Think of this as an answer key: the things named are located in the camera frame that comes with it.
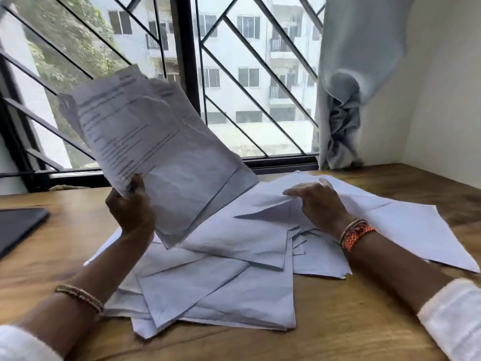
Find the person's white sleeve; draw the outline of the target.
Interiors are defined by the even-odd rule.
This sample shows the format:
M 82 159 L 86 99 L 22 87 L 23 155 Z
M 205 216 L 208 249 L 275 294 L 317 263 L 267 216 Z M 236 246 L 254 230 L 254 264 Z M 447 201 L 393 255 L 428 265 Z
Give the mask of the person's white sleeve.
M 64 359 L 27 331 L 12 325 L 1 325 L 0 361 L 64 361 Z
M 481 361 L 481 288 L 474 282 L 451 281 L 417 316 L 450 361 Z

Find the person's white left sleeve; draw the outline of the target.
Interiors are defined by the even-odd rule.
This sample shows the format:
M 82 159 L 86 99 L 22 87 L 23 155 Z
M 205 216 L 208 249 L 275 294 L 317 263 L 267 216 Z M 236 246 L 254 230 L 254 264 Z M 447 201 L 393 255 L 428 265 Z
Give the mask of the person's white left sleeve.
M 64 359 L 27 331 L 12 325 L 1 325 L 0 361 L 64 361 Z

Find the white paper sheet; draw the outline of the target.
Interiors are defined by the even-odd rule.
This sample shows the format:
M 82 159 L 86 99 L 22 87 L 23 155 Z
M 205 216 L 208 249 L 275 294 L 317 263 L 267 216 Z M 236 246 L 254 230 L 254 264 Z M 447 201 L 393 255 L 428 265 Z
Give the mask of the white paper sheet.
M 314 224 L 302 213 L 299 198 L 283 195 L 284 189 L 301 183 L 319 183 L 322 178 L 328 181 L 337 192 L 347 211 L 361 217 L 365 213 L 393 204 L 394 200 L 368 193 L 330 175 L 313 176 L 300 172 L 285 175 L 271 182 L 261 182 L 255 188 L 240 197 L 233 210 L 235 218 L 254 218 L 261 212 L 286 208 L 288 222 L 305 230 L 314 229 Z

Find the person's left forearm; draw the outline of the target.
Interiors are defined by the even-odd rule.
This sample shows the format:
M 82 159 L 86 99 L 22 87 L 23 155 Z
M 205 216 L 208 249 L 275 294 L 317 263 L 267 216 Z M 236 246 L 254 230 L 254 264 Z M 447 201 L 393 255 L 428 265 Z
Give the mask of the person's left forearm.
M 66 284 L 73 285 L 105 304 L 145 253 L 153 236 L 120 236 Z M 83 338 L 98 314 L 88 304 L 62 293 L 53 293 L 14 323 L 50 346 L 62 358 Z

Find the person's left hand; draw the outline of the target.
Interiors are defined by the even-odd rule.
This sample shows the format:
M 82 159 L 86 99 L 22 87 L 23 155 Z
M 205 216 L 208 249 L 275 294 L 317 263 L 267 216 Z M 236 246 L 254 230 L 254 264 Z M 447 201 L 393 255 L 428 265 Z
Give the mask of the person's left hand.
M 122 236 L 142 234 L 152 236 L 155 218 L 147 194 L 129 194 L 122 196 L 111 188 L 105 203 L 117 221 Z

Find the black tablet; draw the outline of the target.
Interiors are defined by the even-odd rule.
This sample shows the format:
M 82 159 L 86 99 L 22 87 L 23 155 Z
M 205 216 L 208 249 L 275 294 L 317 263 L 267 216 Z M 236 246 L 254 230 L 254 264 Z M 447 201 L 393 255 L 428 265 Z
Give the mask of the black tablet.
M 0 209 L 0 260 L 40 227 L 50 216 L 45 208 Z

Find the person's right hand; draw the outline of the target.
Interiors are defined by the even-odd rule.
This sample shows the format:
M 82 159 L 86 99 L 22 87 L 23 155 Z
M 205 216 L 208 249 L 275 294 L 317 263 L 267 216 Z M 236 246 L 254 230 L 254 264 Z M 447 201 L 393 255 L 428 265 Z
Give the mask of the person's right hand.
M 317 182 L 307 183 L 316 183 L 316 199 L 302 200 L 303 213 L 317 229 L 340 240 L 343 232 L 358 218 L 346 210 L 328 180 L 320 177 Z

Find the person's white right sleeve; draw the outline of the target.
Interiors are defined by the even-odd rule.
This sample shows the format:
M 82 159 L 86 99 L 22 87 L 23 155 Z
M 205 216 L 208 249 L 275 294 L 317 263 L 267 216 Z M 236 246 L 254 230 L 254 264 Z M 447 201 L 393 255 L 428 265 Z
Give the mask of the person's white right sleeve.
M 481 288 L 474 282 L 451 281 L 417 316 L 450 361 L 481 361 Z

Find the green tree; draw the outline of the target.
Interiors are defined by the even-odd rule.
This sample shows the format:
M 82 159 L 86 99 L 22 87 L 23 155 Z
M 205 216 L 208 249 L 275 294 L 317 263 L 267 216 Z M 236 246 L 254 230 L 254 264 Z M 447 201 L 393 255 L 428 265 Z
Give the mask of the green tree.
M 13 0 L 41 81 L 66 93 L 128 66 L 91 0 Z

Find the sheaf of printed papers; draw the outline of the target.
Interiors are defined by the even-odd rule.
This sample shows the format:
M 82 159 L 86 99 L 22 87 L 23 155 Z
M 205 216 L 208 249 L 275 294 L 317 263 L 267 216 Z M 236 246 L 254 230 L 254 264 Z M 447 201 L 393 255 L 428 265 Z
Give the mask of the sheaf of printed papers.
M 122 196 L 143 179 L 166 248 L 259 183 L 207 127 L 180 85 L 137 65 L 57 95 L 59 108 Z

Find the gold bangle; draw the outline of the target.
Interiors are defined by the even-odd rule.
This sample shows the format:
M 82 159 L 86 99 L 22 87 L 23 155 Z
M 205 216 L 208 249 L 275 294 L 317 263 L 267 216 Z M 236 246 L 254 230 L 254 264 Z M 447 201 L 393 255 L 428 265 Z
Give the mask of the gold bangle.
M 88 304 L 95 310 L 97 314 L 100 314 L 104 310 L 104 304 L 96 297 L 84 289 L 78 288 L 73 285 L 62 284 L 55 288 L 55 293 L 62 293 L 68 295 L 78 301 Z

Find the white apartment building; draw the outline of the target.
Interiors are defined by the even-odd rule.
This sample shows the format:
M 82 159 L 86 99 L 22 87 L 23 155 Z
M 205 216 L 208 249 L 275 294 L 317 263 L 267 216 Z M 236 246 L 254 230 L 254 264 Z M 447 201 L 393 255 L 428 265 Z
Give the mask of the white apartment building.
M 192 22 L 200 114 L 243 158 L 318 151 L 317 72 L 326 0 L 91 0 L 148 77 L 184 82 L 180 12 Z

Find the pile of white papers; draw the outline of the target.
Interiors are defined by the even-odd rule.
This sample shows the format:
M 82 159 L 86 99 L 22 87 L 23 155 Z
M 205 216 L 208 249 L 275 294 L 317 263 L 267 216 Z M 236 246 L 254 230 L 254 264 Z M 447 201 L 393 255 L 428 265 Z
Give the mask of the pile of white papers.
M 247 192 L 172 248 L 155 235 L 101 315 L 129 318 L 143 339 L 178 320 L 295 328 L 293 275 L 345 279 L 350 266 L 326 233 L 289 223 L 286 208 L 235 218 L 234 206 Z

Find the grey curtain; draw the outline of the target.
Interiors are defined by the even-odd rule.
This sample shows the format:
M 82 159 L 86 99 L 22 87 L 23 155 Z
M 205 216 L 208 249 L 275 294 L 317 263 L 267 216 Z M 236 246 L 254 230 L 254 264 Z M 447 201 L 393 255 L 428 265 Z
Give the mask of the grey curtain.
M 315 122 L 319 168 L 362 166 L 353 138 L 360 108 L 406 52 L 413 0 L 326 0 Z

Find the person's right forearm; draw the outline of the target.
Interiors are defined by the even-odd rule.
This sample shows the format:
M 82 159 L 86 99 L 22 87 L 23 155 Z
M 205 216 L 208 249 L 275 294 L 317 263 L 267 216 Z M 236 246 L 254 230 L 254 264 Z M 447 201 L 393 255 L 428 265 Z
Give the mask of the person's right forearm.
M 454 280 L 376 231 L 361 236 L 346 254 L 415 314 Z

